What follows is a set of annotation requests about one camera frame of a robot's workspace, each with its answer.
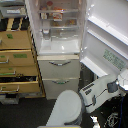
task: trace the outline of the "floor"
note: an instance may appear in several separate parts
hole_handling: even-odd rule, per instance
[[[55,100],[20,99],[18,105],[0,104],[0,128],[37,128],[45,126],[51,114]],[[100,125],[105,122],[98,110],[91,114],[98,116],[102,120]],[[83,114],[81,123],[82,128],[93,128],[93,122],[89,114]]]
[[[89,84],[92,80],[92,72],[82,67],[79,89]],[[81,128],[93,128],[90,116],[97,116],[101,128],[104,128],[107,117],[112,111],[115,111],[112,109],[113,106],[119,105],[118,101],[117,99],[116,101],[107,102],[91,114],[84,113],[82,115]],[[46,98],[23,98],[20,99],[18,105],[2,105],[0,103],[0,128],[37,128],[38,126],[45,126],[54,104],[55,100],[46,100]]]

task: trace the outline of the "cable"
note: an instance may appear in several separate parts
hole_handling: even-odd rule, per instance
[[[120,128],[121,120],[122,120],[122,105],[123,105],[123,100],[124,100],[124,97],[122,98],[122,101],[121,101],[120,122],[119,122],[118,128]]]
[[[101,92],[101,94],[103,94],[106,90],[108,90],[108,89],[104,89],[104,91]],[[100,94],[100,95],[101,95],[101,94]],[[99,97],[100,95],[98,95],[97,97]],[[96,98],[97,98],[97,97],[96,97]]]
[[[108,118],[107,121],[104,124],[104,128],[106,127],[106,124],[108,124],[109,127],[113,128],[118,123],[118,113],[112,113]]]

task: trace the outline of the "freezer drawer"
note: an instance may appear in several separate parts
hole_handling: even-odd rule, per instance
[[[0,32],[0,49],[30,49],[28,31]]]
[[[43,80],[46,98],[57,99],[59,94],[65,90],[78,91],[79,79],[51,79]]]
[[[38,56],[42,79],[79,78],[80,63],[77,55]]]
[[[0,67],[34,65],[31,50],[0,51]]]
[[[40,92],[38,79],[29,82],[0,83],[0,94]]]
[[[26,67],[5,67],[0,68],[0,77],[16,77],[16,76],[37,76],[37,68],[34,66]]]

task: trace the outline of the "refrigerator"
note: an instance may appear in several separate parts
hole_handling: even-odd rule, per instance
[[[98,77],[128,68],[127,0],[25,0],[47,99],[78,91],[80,64]]]

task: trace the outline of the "refrigerator shelf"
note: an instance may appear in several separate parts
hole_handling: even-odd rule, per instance
[[[77,13],[78,9],[66,9],[66,10],[39,10],[38,13]]]
[[[62,21],[63,20],[70,20],[70,19],[77,20],[77,17],[63,17]],[[54,19],[53,19],[53,17],[49,17],[48,19],[41,19],[41,20],[54,20]]]
[[[78,29],[79,26],[78,25],[70,25],[70,26],[55,26],[55,27],[52,27],[51,26],[51,29],[59,29],[59,30],[63,30],[63,29]]]

